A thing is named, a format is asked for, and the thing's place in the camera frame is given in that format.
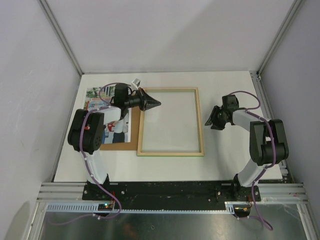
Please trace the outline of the green wooden photo frame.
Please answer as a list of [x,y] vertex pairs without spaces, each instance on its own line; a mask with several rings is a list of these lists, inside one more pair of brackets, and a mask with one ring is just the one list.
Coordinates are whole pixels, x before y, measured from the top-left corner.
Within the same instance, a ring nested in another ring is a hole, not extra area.
[[149,87],[161,105],[141,112],[139,157],[203,157],[204,135],[197,87]]

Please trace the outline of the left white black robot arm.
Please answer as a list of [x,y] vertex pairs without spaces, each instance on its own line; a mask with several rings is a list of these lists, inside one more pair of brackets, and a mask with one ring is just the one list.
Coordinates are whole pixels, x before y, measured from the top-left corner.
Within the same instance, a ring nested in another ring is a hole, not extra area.
[[67,142],[76,152],[82,154],[87,170],[87,180],[95,184],[93,194],[100,200],[110,196],[111,188],[104,184],[108,173],[103,167],[100,147],[103,144],[107,124],[122,122],[129,109],[139,108],[145,112],[161,105],[139,87],[140,80],[132,84],[114,82],[102,87],[97,93],[103,102],[92,110],[77,109],[67,135]]

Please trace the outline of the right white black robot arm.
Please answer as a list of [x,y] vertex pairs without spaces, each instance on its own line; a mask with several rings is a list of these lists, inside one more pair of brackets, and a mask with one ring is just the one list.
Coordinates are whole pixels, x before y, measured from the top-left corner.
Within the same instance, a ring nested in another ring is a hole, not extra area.
[[249,133],[250,159],[243,170],[234,176],[230,188],[231,196],[242,201],[249,190],[254,192],[254,187],[269,169],[289,157],[289,147],[283,121],[253,113],[253,107],[240,107],[236,93],[222,97],[222,105],[213,107],[205,126],[221,132],[229,124]]

